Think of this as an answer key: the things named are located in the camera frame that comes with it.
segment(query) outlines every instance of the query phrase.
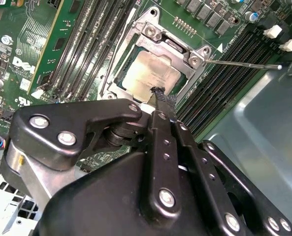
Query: ram slot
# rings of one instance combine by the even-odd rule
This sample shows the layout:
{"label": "ram slot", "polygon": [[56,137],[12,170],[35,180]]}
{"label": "ram slot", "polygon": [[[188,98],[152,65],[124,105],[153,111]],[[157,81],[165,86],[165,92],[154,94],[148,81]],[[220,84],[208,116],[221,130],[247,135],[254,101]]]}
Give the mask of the ram slot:
{"label": "ram slot", "polygon": [[[264,58],[259,62],[262,64],[266,64],[269,59],[272,57],[272,52],[268,51],[267,54],[264,54]],[[212,112],[210,112],[207,116],[205,116],[198,124],[198,126],[193,129],[193,135],[198,136],[212,121],[215,117],[217,117],[226,107],[226,105],[231,102],[241,91],[241,88],[247,85],[248,82],[258,73],[257,70],[253,69],[250,74],[241,82],[239,86],[235,86],[230,93],[228,93],[228,97],[222,100],[222,104],[215,108]]]}
{"label": "ram slot", "polygon": [[[241,46],[247,44],[252,39],[253,35],[244,32],[238,40],[233,44],[228,53],[224,55],[222,60],[233,61],[241,50]],[[227,68],[226,65],[214,65],[213,69],[209,72],[208,76],[199,84],[196,91],[189,97],[185,104],[178,110],[177,115],[179,119],[184,119],[187,114],[192,110],[192,107],[200,101],[200,98],[208,92],[212,91],[212,86],[217,86],[221,81],[217,80],[218,76]]]}
{"label": "ram slot", "polygon": [[124,28],[126,20],[129,16],[129,13],[133,9],[135,2],[136,0],[128,0],[125,2],[124,5],[122,4],[121,6],[122,8],[118,11],[116,18],[112,22],[110,28],[104,29],[105,31],[103,32],[104,38],[102,38],[100,44],[96,48],[94,48],[92,52],[92,57],[95,56],[97,60],[94,63],[92,69],[89,71],[89,77],[87,78],[84,86],[80,87],[81,79],[86,73],[92,59],[88,60],[87,67],[85,67],[85,69],[82,71],[82,74],[79,75],[80,80],[78,84],[74,86],[73,92],[75,92],[76,98],[80,98],[81,100],[83,100],[88,95],[88,92],[90,91],[90,88],[95,78],[97,77],[100,69],[102,68],[112,47],[114,46],[116,39],[118,38],[122,29]]}
{"label": "ram slot", "polygon": [[[64,82],[61,84],[61,89],[64,89],[62,96],[67,92],[70,92],[70,89],[78,84],[77,74],[82,70],[83,63],[86,63],[86,57],[90,54],[90,50],[97,41],[97,36],[100,33],[102,27],[104,27],[104,21],[109,17],[112,7],[114,7],[114,0],[106,1],[104,4],[98,6],[96,14],[91,19],[91,22],[86,30],[86,34],[81,39],[81,44],[79,45],[77,52],[72,60],[71,65],[69,66],[66,74],[64,75]],[[71,78],[75,78],[69,87],[67,87]]]}
{"label": "ram slot", "polygon": [[[235,56],[236,61],[248,61],[252,63],[252,61],[249,59],[250,53],[253,51],[253,49],[260,44],[257,40],[255,41],[248,41],[246,50],[243,50],[243,53],[239,53]],[[195,103],[195,105],[192,107],[192,110],[195,111],[195,114],[192,116],[186,116],[182,122],[186,124],[191,124],[193,119],[198,116],[198,114],[201,112],[201,110],[208,104],[208,102],[213,99],[213,97],[217,97],[217,92],[221,87],[223,87],[226,82],[229,81],[229,84],[233,82],[232,76],[235,76],[235,73],[240,71],[242,67],[238,66],[226,66],[226,69],[223,70],[218,76],[217,76],[217,83],[214,83],[213,86],[211,86],[206,93],[204,93],[203,96],[205,96],[205,99],[200,98],[200,100]]]}
{"label": "ram slot", "polygon": [[[256,29],[247,28],[222,60],[265,64],[280,54],[276,45],[267,43]],[[246,67],[214,65],[202,83],[177,112],[194,136],[199,135],[226,105],[259,72]]]}
{"label": "ram slot", "polygon": [[[257,59],[259,59],[262,56],[263,51],[266,52],[263,46],[260,48],[257,48],[259,44],[260,44],[259,42],[252,44],[252,48],[256,49],[257,52],[259,53],[254,53],[251,56],[251,58],[249,58],[249,55],[252,52],[252,50],[250,50],[246,52],[246,54],[248,55],[244,56],[244,58],[247,58],[248,61],[252,61],[252,62],[258,61]],[[187,124],[190,126],[191,129],[195,128],[197,122],[199,122],[199,119],[202,119],[206,113],[208,113],[211,109],[216,107],[216,104],[222,100],[224,92],[227,89],[233,88],[236,85],[236,83],[238,83],[238,81],[243,80],[245,78],[245,77],[244,78],[242,77],[243,75],[245,75],[247,72],[250,72],[249,68],[236,67],[236,66],[231,66],[231,67],[232,68],[230,68],[227,73],[221,76],[220,79],[222,80],[222,84],[218,86],[217,88],[215,88],[212,96],[206,97],[205,102],[201,103],[201,105],[197,107],[198,109],[197,112],[195,113],[194,116],[191,117],[191,120],[187,122]]]}
{"label": "ram slot", "polygon": [[80,43],[80,39],[84,34],[87,25],[95,12],[97,5],[99,4],[99,0],[85,0],[83,7],[80,11],[80,14],[77,18],[77,22],[71,32],[71,35],[68,39],[68,42],[64,48],[64,52],[62,57],[60,58],[56,69],[51,75],[50,83],[54,86],[58,86],[61,82],[61,78],[64,75],[65,69],[70,65],[73,54],[77,51],[77,47]]}

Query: black metal bracket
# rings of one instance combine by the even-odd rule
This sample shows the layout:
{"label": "black metal bracket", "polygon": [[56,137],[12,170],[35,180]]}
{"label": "black metal bracket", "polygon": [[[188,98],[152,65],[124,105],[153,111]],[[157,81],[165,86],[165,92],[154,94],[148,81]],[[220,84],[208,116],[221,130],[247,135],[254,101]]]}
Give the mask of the black metal bracket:
{"label": "black metal bracket", "polygon": [[[30,119],[35,116],[46,118],[48,127],[33,127]],[[9,135],[19,150],[45,166],[68,170],[79,158],[119,149],[103,133],[111,124],[138,121],[141,116],[138,106],[127,99],[24,107],[15,113]],[[74,134],[76,143],[60,143],[57,137],[63,131]]]}
{"label": "black metal bracket", "polygon": [[291,222],[214,143],[203,141],[198,146],[207,152],[240,218],[252,232],[259,235],[292,235],[292,230],[286,230],[292,229]]}
{"label": "black metal bracket", "polygon": [[[161,91],[152,99],[157,110],[151,115],[126,99],[26,107],[15,113],[12,143],[57,171],[97,152],[132,147],[131,153],[57,192],[35,232],[86,235],[85,229],[98,228],[101,235],[114,235],[105,228],[110,218],[122,229],[117,234],[126,235],[292,235],[289,220],[213,143],[197,145],[176,120],[173,100]],[[35,116],[49,125],[34,127],[30,120]],[[73,133],[76,142],[60,143],[62,131]],[[73,206],[69,214],[60,214],[67,206]],[[73,222],[78,218],[81,224]]]}

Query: hole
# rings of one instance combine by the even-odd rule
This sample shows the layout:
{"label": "hole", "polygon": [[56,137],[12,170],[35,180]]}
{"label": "hole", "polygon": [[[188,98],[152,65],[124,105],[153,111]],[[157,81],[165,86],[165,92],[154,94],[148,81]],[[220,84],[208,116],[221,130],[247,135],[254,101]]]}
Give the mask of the hole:
{"label": "hole", "polygon": [[27,219],[29,216],[29,213],[25,210],[19,210],[18,216]]}
{"label": "hole", "polygon": [[165,116],[165,114],[163,114],[163,113],[158,113],[158,116],[159,116],[161,119],[166,119],[166,116]]}
{"label": "hole", "polygon": [[215,147],[212,144],[207,144],[207,146],[209,147],[209,149],[215,150]]}
{"label": "hole", "polygon": [[19,203],[21,202],[22,198],[14,197],[12,200],[16,203]]}
{"label": "hole", "polygon": [[5,189],[6,192],[8,193],[14,193],[16,191],[16,189],[10,185],[8,185],[8,187]]}
{"label": "hole", "polygon": [[139,134],[139,135],[137,135],[137,140],[138,140],[138,142],[142,142],[145,140],[145,136],[143,134]]}
{"label": "hole", "polygon": [[243,206],[240,202],[240,200],[235,196],[235,194],[228,192],[228,196],[230,198],[230,201],[232,202],[232,205],[236,211],[236,213],[238,214],[238,216],[242,216],[243,215]]}
{"label": "hole", "polygon": [[221,183],[225,184],[226,183],[226,177],[225,177],[225,175],[221,172],[221,170],[218,169],[217,166],[215,166],[215,169],[217,171],[217,174],[219,175],[219,178],[221,180]]}
{"label": "hole", "polygon": [[184,124],[180,124],[181,129],[187,130],[187,127]]}
{"label": "hole", "polygon": [[34,220],[34,217],[35,217],[35,213],[32,213],[32,214],[29,216],[29,219]]}
{"label": "hole", "polygon": [[203,51],[204,51],[204,54],[207,55],[209,53],[209,48],[205,48]]}
{"label": "hole", "polygon": [[153,10],[150,11],[150,14],[153,15],[153,16],[156,16],[157,15],[157,11],[153,9]]}
{"label": "hole", "polygon": [[166,161],[168,161],[168,160],[170,160],[170,155],[167,154],[167,153],[165,153],[165,154],[163,155],[163,158],[164,158]]}
{"label": "hole", "polygon": [[24,197],[24,196],[25,196],[25,194],[22,193],[22,192],[20,192],[19,190],[18,190],[18,192],[16,193],[16,195],[18,195],[18,196],[20,196],[20,197]]}
{"label": "hole", "polygon": [[234,21],[233,21],[233,23],[235,25],[238,25],[240,23],[240,19],[239,18],[235,18]]}
{"label": "hole", "polygon": [[209,174],[209,178],[210,178],[212,181],[215,181],[215,180],[216,180],[216,177],[215,177],[213,174]]}
{"label": "hole", "polygon": [[133,112],[137,112],[138,108],[136,107],[136,105],[134,104],[129,104],[128,107],[133,111]]}
{"label": "hole", "polygon": [[168,140],[164,140],[164,144],[167,145],[167,146],[170,146],[171,142],[168,141]]}
{"label": "hole", "polygon": [[33,206],[34,206],[34,202],[26,200],[24,201],[22,208],[26,210],[31,210]]}
{"label": "hole", "polygon": [[0,189],[3,190],[6,187],[7,183],[6,182],[2,182],[0,185]]}

